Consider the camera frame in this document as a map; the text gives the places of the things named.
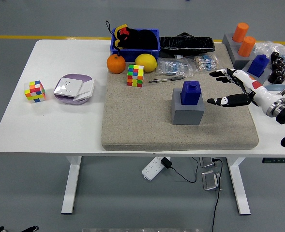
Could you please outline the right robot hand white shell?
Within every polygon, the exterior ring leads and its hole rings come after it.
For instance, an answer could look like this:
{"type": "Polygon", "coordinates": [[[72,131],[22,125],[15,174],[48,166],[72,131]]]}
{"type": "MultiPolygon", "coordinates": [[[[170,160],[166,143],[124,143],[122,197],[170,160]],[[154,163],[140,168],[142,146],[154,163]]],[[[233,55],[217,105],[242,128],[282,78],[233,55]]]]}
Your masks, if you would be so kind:
{"type": "Polygon", "coordinates": [[[274,117],[277,106],[285,101],[280,95],[267,91],[260,82],[242,70],[224,68],[209,73],[210,76],[223,83],[233,83],[242,90],[241,94],[222,98],[208,99],[210,104],[222,107],[237,107],[249,105],[251,102],[260,107],[266,115],[274,117]]]}

